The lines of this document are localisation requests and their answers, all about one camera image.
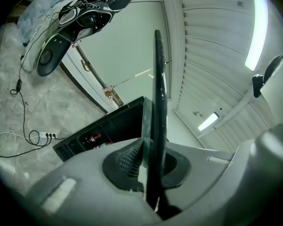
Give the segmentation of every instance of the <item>fluorescent light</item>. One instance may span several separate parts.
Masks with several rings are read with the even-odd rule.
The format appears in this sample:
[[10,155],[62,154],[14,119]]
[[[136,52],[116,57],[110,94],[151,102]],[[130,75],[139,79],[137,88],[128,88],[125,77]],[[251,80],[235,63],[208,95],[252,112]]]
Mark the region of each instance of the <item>fluorescent light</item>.
[[267,25],[268,25],[268,6],[267,0],[255,1],[255,26],[253,39],[250,45],[250,51],[247,55],[245,66],[254,71],[265,43]]
[[211,124],[217,121],[218,118],[219,116],[214,112],[200,126],[198,126],[198,130],[203,131],[205,128],[209,127]]
[[140,75],[142,75],[142,74],[144,74],[144,73],[146,73],[146,72],[149,72],[149,71],[150,71],[150,69],[145,70],[144,72],[141,72],[141,73],[136,74],[135,77],[140,76]]

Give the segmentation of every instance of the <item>power strip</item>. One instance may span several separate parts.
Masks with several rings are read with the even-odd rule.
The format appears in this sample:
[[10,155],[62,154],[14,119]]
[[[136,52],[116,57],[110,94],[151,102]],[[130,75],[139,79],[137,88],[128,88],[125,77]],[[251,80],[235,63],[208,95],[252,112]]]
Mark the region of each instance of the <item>power strip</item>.
[[50,136],[49,136],[49,134],[56,134],[56,137],[58,137],[58,134],[57,133],[54,133],[54,132],[43,132],[43,131],[41,131],[40,132],[40,138],[47,138],[47,136],[46,136],[46,134],[48,134],[48,138],[50,138]]

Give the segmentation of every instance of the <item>plastic sheet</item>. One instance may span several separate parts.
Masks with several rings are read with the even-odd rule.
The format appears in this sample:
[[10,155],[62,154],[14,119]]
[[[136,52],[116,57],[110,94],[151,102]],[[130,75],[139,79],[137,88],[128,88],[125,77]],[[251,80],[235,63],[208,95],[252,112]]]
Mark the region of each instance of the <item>plastic sheet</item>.
[[28,43],[34,29],[44,21],[45,14],[51,15],[50,9],[62,0],[33,0],[20,16],[17,29],[20,40]]

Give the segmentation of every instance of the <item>white wall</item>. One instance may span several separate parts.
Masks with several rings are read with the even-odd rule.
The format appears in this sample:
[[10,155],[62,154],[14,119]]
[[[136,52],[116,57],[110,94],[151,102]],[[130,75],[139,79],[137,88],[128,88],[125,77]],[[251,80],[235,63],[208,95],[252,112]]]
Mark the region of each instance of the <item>white wall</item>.
[[190,129],[183,123],[174,111],[168,112],[166,137],[170,142],[176,144],[203,148]]

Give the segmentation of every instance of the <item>concrete floor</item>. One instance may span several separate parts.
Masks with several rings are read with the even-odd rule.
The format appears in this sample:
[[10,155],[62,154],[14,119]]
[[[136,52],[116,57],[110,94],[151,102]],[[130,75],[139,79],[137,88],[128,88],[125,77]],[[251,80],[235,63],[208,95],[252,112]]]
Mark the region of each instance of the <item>concrete floor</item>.
[[[11,96],[18,79],[20,56],[24,54],[14,24],[4,29],[0,48],[0,133],[12,130],[23,135],[23,105],[20,95]],[[104,113],[95,106],[58,67],[47,77],[40,77],[35,70],[31,74],[21,71],[21,93],[26,104],[25,134],[29,131],[56,133],[58,137],[71,135]],[[5,134],[0,136],[0,149],[4,146]],[[9,135],[0,155],[15,155],[36,148],[24,138]],[[0,176],[9,187],[26,194],[40,178],[62,164],[52,143],[40,150],[16,158],[0,158]]]

